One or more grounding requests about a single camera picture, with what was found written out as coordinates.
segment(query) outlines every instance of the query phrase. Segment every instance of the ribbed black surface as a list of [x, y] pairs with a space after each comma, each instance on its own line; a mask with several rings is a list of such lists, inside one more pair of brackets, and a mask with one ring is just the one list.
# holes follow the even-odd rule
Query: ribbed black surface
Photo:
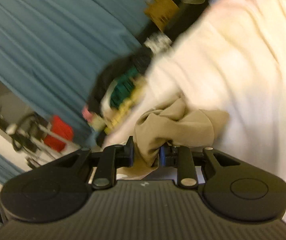
[[286, 224], [225, 220], [208, 210], [196, 192], [179, 189], [172, 181], [118, 181], [110, 190], [93, 193], [66, 219], [39, 225], [10, 221], [0, 229], [1, 239], [285, 240]]

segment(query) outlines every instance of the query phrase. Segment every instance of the green cloth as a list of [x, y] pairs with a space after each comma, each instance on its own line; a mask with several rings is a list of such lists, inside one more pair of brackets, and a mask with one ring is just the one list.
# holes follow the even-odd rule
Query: green cloth
[[123, 100], [131, 96], [135, 88], [135, 84], [132, 80], [138, 75], [139, 72], [136, 67], [132, 67], [116, 79], [117, 85], [111, 95], [110, 107], [119, 109]]

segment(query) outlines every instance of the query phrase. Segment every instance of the brown garment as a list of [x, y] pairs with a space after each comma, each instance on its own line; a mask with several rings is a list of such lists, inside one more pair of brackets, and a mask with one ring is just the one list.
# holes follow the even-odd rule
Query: brown garment
[[160, 146], [172, 141], [187, 147], [211, 146], [229, 118], [224, 111], [188, 109], [181, 97], [175, 97], [147, 111], [134, 128], [135, 157], [131, 168], [121, 168], [118, 174], [128, 179], [141, 179], [158, 157]]

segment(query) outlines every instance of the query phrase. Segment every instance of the white bed sheet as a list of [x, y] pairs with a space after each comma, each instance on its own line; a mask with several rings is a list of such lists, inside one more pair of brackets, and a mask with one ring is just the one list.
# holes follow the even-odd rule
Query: white bed sheet
[[146, 97], [104, 146], [124, 143], [145, 111], [182, 91], [191, 107], [229, 112], [216, 148], [286, 181], [286, 0], [221, 0], [147, 79]]

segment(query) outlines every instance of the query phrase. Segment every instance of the red cloth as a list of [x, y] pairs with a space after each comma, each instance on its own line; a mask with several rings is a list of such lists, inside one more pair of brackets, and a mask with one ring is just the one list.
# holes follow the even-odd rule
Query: red cloth
[[[68, 141], [72, 141], [74, 137], [74, 132], [72, 127], [64, 123], [58, 115], [53, 116], [51, 132], [63, 137]], [[66, 143], [54, 138], [53, 136], [47, 135], [44, 139], [44, 143], [51, 147], [57, 152], [61, 152], [66, 146]]]

